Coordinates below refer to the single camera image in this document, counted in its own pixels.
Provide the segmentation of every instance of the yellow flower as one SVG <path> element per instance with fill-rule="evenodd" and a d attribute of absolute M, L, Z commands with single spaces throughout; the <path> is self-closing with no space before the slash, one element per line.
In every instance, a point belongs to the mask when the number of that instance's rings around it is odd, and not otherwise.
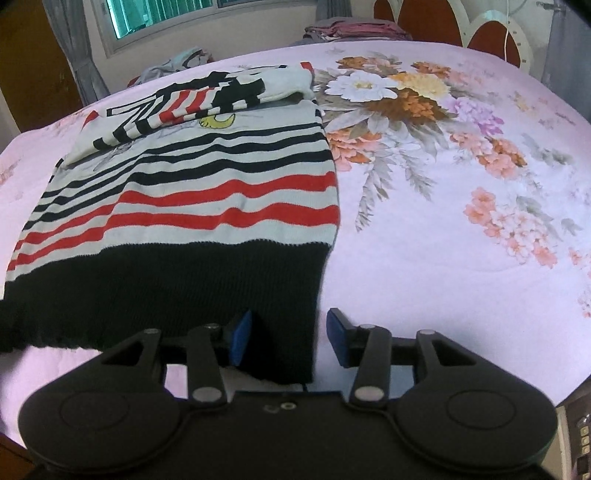
<path fill-rule="evenodd" d="M 449 87 L 436 75 L 430 73 L 402 72 L 390 75 L 389 78 L 396 80 L 400 84 L 399 89 L 410 88 L 420 96 L 431 100 L 438 100 L 449 93 Z"/>

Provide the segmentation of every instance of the stack of folded cloth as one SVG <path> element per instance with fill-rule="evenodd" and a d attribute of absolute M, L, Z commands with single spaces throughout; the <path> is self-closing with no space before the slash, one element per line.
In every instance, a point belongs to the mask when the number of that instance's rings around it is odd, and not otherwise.
<path fill-rule="evenodd" d="M 294 45 L 325 43 L 329 41 L 360 40 L 361 38 L 386 38 L 388 40 L 412 40 L 396 23 L 374 18 L 332 17 L 306 27 L 303 39 Z"/>

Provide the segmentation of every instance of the purple flower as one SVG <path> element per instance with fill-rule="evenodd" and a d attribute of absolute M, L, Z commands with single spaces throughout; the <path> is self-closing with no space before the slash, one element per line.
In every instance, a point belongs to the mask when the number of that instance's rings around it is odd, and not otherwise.
<path fill-rule="evenodd" d="M 448 100 L 442 107 L 451 113 L 456 113 L 458 121 L 477 125 L 482 135 L 503 133 L 499 125 L 503 125 L 505 122 L 495 116 L 492 108 L 485 103 L 467 97 L 460 97 Z"/>

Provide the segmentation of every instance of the white cable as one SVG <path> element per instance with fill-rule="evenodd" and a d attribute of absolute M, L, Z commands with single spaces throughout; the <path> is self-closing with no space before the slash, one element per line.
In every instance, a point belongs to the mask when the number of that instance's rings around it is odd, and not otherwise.
<path fill-rule="evenodd" d="M 509 0 L 507 0 L 507 16 L 505 18 L 505 61 L 507 61 L 507 40 L 509 39 Z"/>

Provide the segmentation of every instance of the window frame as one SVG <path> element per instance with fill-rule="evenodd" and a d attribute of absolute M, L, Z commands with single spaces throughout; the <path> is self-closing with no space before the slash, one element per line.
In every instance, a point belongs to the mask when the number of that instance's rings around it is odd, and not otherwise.
<path fill-rule="evenodd" d="M 239 12 L 265 10 L 282 5 L 315 5 L 317 0 L 238 0 L 232 5 L 225 5 L 223 7 L 220 7 L 218 0 L 212 0 L 212 6 L 210 7 L 169 18 L 163 22 L 130 33 L 123 38 L 117 38 L 115 34 L 115 27 L 111 20 L 106 0 L 91 0 L 91 3 L 98 25 L 100 39 L 105 49 L 105 55 L 109 58 L 136 42 L 142 43 L 148 39 L 151 40 L 165 33 L 169 28 L 182 24 L 229 17 Z"/>

